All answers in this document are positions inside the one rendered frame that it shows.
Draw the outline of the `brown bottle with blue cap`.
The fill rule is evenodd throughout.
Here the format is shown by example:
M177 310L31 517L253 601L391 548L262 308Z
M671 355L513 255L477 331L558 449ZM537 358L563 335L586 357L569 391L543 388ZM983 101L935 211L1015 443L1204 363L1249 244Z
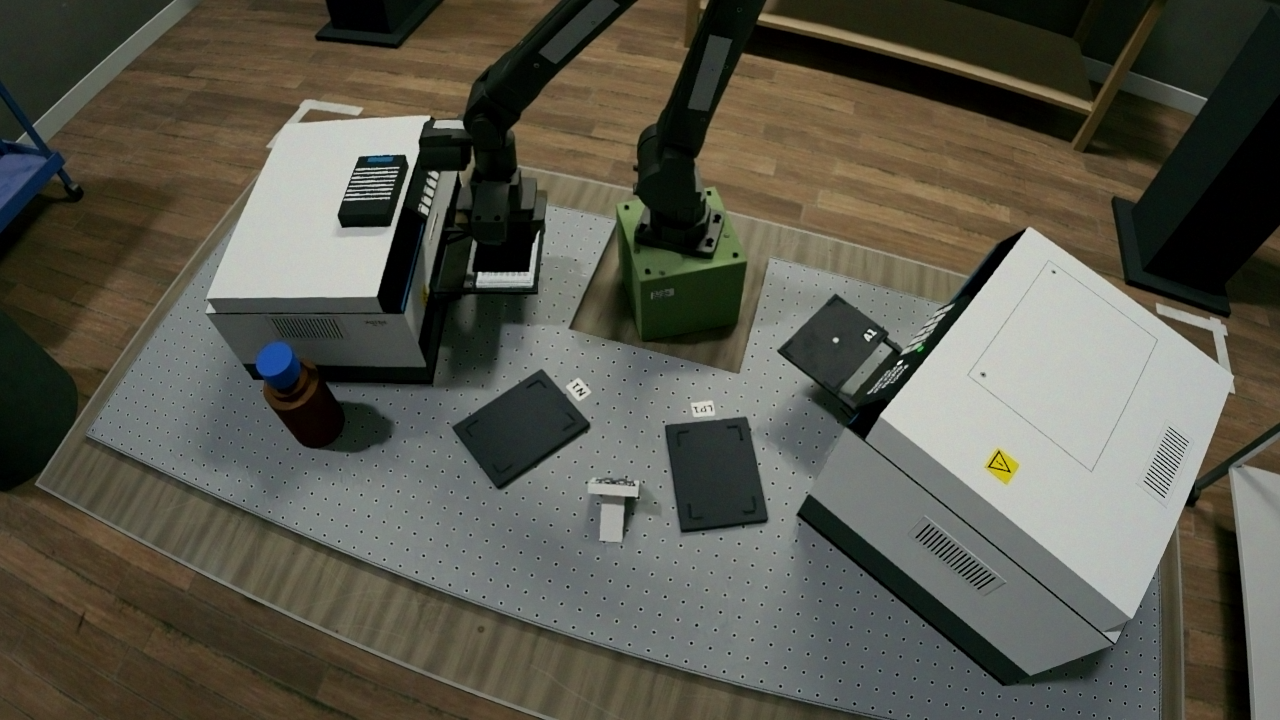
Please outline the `brown bottle with blue cap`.
M264 398L300 445L323 448L340 436L346 415L314 363L275 342L261 350L256 368Z

